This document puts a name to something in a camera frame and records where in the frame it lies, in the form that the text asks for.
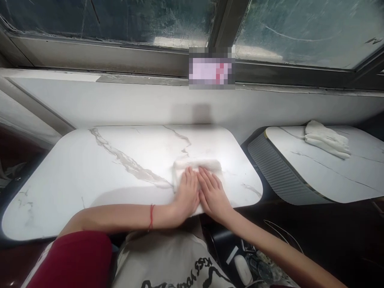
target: dirty window pane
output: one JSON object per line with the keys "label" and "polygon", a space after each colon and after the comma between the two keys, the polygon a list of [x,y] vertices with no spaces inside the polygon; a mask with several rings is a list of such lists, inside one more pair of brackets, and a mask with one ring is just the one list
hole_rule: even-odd
{"label": "dirty window pane", "polygon": [[0,0],[18,34],[173,48],[205,47],[218,0]]}
{"label": "dirty window pane", "polygon": [[384,42],[384,2],[251,0],[241,27],[237,58],[352,69]]}

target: white t-shirt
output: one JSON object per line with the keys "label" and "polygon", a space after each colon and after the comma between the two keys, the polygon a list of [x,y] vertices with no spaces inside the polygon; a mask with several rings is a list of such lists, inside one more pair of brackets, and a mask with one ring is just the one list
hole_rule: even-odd
{"label": "white t-shirt", "polygon": [[113,288],[233,287],[206,244],[184,232],[151,232],[129,241],[118,258]]}

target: red shirt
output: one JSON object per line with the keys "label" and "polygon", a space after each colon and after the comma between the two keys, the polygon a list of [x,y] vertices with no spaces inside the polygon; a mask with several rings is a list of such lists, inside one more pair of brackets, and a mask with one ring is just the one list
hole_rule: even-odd
{"label": "red shirt", "polygon": [[28,288],[105,288],[112,244],[105,233],[81,231],[53,243]]}

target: small table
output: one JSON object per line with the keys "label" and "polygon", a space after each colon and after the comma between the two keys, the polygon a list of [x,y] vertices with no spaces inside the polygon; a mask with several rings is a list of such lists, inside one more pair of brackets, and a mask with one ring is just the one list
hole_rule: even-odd
{"label": "small table", "polygon": [[[105,126],[75,130],[54,146],[8,205],[9,240],[58,235],[80,210],[107,204],[169,204],[172,166],[217,159],[233,207],[257,203],[261,180],[233,135],[215,125]],[[198,207],[195,214],[203,210]]]}
{"label": "small table", "polygon": [[352,155],[343,160],[306,143],[304,128],[268,127],[248,146],[283,200],[306,205],[384,196],[384,142],[357,128],[328,126],[349,140]]}

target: folded white glove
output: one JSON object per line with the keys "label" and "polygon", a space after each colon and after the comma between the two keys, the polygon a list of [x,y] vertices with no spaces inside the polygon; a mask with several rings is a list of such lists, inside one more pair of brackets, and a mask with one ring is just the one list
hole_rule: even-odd
{"label": "folded white glove", "polygon": [[312,120],[305,127],[305,142],[333,154],[342,159],[351,157],[348,138],[337,134],[334,130]]}
{"label": "folded white glove", "polygon": [[185,168],[189,166],[191,166],[192,170],[196,172],[199,171],[199,167],[206,168],[209,172],[214,173],[220,179],[224,187],[223,171],[221,170],[221,165],[218,160],[188,158],[183,160],[176,160],[173,164],[173,189],[175,193],[179,188],[181,176],[185,171]]}

